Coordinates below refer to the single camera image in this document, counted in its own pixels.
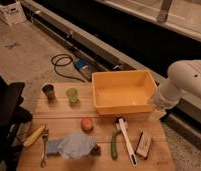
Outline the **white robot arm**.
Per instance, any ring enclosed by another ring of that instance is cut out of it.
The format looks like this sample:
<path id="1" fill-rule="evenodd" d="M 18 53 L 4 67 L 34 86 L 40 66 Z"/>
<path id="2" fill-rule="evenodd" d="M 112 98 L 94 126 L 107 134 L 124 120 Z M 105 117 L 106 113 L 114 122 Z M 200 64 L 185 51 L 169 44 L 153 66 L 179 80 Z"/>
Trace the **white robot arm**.
<path id="1" fill-rule="evenodd" d="M 201 99 L 201 60 L 179 60 L 167 70 L 167 79 L 158 86 L 153 103 L 162 109 L 176 106 L 185 92 Z"/>

